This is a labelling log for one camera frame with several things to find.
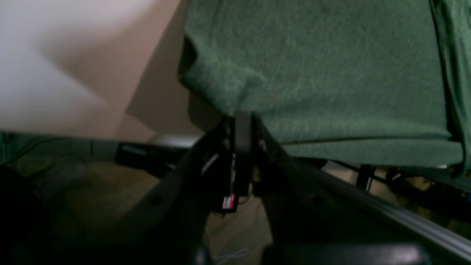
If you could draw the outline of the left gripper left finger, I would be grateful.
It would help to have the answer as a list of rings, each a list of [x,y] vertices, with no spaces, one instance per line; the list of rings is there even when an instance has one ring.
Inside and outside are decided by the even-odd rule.
[[[113,225],[109,240],[74,246],[75,265],[212,265],[203,243],[212,212],[236,208],[234,118],[224,117],[176,168]]]

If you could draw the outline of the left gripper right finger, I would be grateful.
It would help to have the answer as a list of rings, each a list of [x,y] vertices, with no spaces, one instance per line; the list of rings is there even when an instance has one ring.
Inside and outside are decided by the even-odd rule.
[[[269,220],[267,265],[427,265],[417,233],[374,208],[365,192],[287,154],[250,115],[252,182]]]

